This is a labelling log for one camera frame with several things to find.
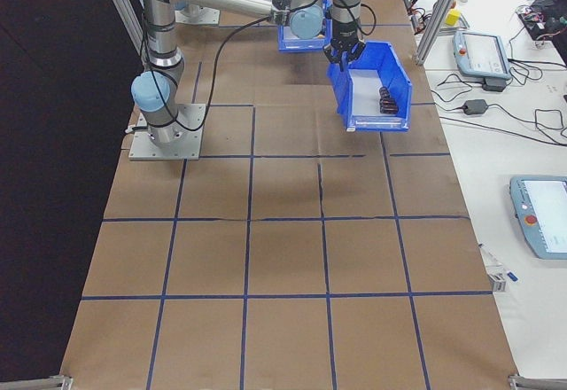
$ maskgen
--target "white table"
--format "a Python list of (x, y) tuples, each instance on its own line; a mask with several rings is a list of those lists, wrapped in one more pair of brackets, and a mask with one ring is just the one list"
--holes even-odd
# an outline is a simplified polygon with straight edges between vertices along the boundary
[[(420, 0), (417, 6), (430, 10), (434, 2)], [(459, 3), (458, 8), (472, 30), (500, 35), (507, 43), (522, 27), (514, 10), (526, 3), (469, 0)], [(448, 74), (457, 72), (451, 42), (451, 36), (439, 37), (425, 62), (433, 90)], [(563, 63), (551, 43), (536, 49), (525, 31), (513, 43), (514, 58)], [(513, 83), (502, 93), (477, 88), (452, 103), (440, 103), (450, 109), (461, 106), (466, 99), (482, 98), (526, 119), (533, 118), (536, 107), (560, 109), (567, 118), (563, 99), (567, 94), (567, 72), (556, 66), (541, 67), (553, 71), (546, 71), (539, 82), (525, 86)], [(460, 90), (462, 86), (455, 85), (438, 91), (450, 98)], [(496, 108), (473, 119), (461, 112), (439, 110), (439, 115), (541, 138), (532, 126)], [(515, 283), (508, 280), (506, 292), (495, 294), (518, 371), (527, 378), (567, 378), (567, 261), (542, 261), (534, 256), (524, 242), (508, 192), (509, 179), (515, 175), (567, 176), (567, 148), (449, 121), (442, 123), (478, 242), (519, 277)], [(485, 257), (485, 264), (489, 266), (493, 260)]]

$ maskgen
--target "blue bin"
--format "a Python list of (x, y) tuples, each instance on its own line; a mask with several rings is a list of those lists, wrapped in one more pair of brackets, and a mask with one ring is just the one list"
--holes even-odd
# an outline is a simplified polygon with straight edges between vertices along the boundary
[(289, 27), (280, 25), (277, 34), (278, 49), (287, 52), (321, 51), (325, 45), (330, 43), (332, 34), (330, 19), (325, 20), (324, 31), (325, 35), (304, 40), (293, 34)]
[[(330, 64), (327, 76), (347, 131), (408, 131), (412, 85), (391, 44), (367, 42), (361, 57), (344, 72)], [(380, 113), (382, 86), (398, 105), (395, 115)]]

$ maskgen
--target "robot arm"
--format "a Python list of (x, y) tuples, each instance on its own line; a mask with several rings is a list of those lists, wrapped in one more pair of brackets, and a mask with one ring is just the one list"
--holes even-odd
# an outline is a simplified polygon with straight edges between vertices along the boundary
[[(183, 140), (188, 132), (200, 131), (205, 122), (203, 118), (196, 128), (187, 127), (181, 117), (183, 111), (175, 102), (184, 69), (183, 55), (175, 40), (174, 4), (181, 1), (268, 18), (277, 25), (290, 25), (300, 38), (317, 36), (325, 19), (323, 0), (144, 0), (144, 48), (150, 70), (134, 80), (132, 94), (156, 145)], [(361, 0), (333, 0), (333, 3), (332, 39), (324, 51), (342, 69), (345, 60), (357, 59), (364, 49), (364, 42), (358, 36)]]

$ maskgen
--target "yellow object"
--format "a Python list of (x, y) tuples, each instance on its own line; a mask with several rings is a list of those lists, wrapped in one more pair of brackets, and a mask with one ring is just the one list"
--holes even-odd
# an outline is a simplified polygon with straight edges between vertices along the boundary
[(452, 27), (459, 21), (459, 18), (461, 18), (461, 13), (456, 9), (451, 9), (447, 15), (447, 18), (445, 19), (445, 23)]

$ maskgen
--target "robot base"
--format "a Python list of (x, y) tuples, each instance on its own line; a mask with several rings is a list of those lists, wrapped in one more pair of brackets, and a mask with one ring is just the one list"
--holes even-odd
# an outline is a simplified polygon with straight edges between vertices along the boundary
[(175, 22), (186, 25), (219, 25), (221, 11), (211, 9), (210, 7), (202, 8), (198, 13), (186, 15), (181, 11), (175, 11)]
[[(177, 120), (185, 127), (196, 128), (204, 116), (205, 104), (179, 105)], [(147, 125), (141, 114), (136, 125), (140, 127)], [(134, 133), (128, 157), (131, 160), (198, 160), (202, 137), (203, 129), (192, 132), (184, 130), (174, 142), (156, 145), (146, 130), (139, 130)]]

